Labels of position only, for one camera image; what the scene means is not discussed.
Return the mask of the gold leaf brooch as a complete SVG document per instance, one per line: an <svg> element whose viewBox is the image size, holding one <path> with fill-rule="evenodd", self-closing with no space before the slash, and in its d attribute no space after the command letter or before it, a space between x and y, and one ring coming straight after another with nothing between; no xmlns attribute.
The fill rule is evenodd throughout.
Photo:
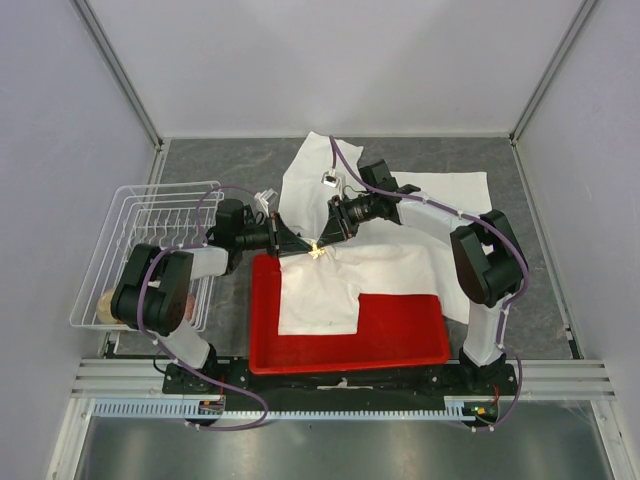
<svg viewBox="0 0 640 480"><path fill-rule="evenodd" d="M311 244L311 250L308 252L313 260L319 259L325 254L325 249L319 247L315 242Z"/></svg>

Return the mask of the white t-shirt daisy print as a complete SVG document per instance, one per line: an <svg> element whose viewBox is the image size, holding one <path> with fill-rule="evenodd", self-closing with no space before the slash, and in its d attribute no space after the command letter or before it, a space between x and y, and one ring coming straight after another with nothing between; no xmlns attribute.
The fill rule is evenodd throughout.
<svg viewBox="0 0 640 480"><path fill-rule="evenodd" d="M283 175L279 213L306 241L318 240L337 189L321 177L332 165L327 137L311 132ZM367 294L438 298L445 317L467 323L470 302L456 278L449 246L433 236L375 219L324 254L280 261L280 335L351 335Z"/></svg>

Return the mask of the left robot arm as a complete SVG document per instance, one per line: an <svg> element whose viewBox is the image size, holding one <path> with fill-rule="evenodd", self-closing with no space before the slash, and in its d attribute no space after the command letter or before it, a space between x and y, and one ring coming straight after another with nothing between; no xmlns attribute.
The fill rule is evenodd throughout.
<svg viewBox="0 0 640 480"><path fill-rule="evenodd" d="M221 201L206 242L191 248L137 244L111 298L112 317L148 333L186 367L185 382L208 393L219 382L217 353L186 319L191 282L235 271L246 251L269 255L308 254L312 244L291 231L277 212L255 214L237 199Z"/></svg>

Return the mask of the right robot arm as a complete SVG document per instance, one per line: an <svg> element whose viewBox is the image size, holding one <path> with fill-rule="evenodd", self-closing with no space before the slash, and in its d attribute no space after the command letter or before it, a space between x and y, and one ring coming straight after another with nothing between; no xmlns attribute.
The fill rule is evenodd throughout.
<svg viewBox="0 0 640 480"><path fill-rule="evenodd" d="M470 301L467 336L458 381L467 392L483 392L494 381L492 365L506 355L504 328L511 303L529 284L529 269L506 215L471 214L429 197L419 187L399 185L385 161L353 174L365 191L328 200L320 248L354 238L361 224L384 219L434 236L451 248L456 277Z"/></svg>

